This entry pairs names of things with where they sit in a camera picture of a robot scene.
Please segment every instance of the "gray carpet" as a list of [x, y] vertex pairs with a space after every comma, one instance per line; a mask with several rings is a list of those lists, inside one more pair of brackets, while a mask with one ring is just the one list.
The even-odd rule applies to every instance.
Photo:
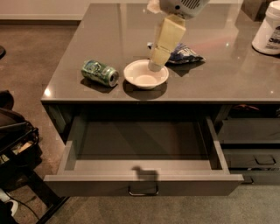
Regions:
[[[0, 25], [0, 89], [15, 98], [14, 110], [39, 128], [42, 178], [58, 169], [63, 143], [41, 105], [40, 98], [74, 35], [75, 25]], [[10, 193], [41, 217], [46, 206], [24, 186]], [[47, 223], [279, 223], [280, 185], [241, 185], [227, 197], [72, 197]], [[36, 223], [19, 206], [21, 224]]]

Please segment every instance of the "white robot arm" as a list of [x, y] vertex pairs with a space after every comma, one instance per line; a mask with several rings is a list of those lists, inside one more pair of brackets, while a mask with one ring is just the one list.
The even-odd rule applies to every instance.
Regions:
[[196, 17], [209, 0], [150, 0], [150, 11], [167, 14], [150, 52], [149, 69], [158, 72], [165, 65], [186, 31], [186, 19]]

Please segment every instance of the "green can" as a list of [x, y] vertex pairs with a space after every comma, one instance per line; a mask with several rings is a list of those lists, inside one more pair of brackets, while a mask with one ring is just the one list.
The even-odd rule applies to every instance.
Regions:
[[114, 87], [119, 80], [119, 73], [111, 66], [95, 60], [86, 60], [81, 69], [85, 78], [97, 81], [106, 87]]

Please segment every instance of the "drawer cabinet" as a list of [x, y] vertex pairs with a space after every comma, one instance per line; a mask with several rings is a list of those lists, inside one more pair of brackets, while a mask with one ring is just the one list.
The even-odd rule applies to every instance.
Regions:
[[228, 168], [276, 168], [280, 166], [279, 149], [223, 150]]
[[209, 118], [204, 122], [100, 120], [77, 115], [57, 175], [59, 196], [228, 195], [230, 174]]
[[247, 184], [280, 184], [280, 119], [226, 120], [218, 136], [231, 173]]

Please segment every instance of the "small dish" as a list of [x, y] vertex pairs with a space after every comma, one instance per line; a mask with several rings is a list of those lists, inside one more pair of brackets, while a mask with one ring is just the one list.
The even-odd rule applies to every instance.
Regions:
[[125, 80], [142, 89], [152, 89], [163, 84], [169, 75], [167, 67], [154, 73], [148, 68], [148, 64], [148, 59], [140, 59], [127, 65], [123, 71]]

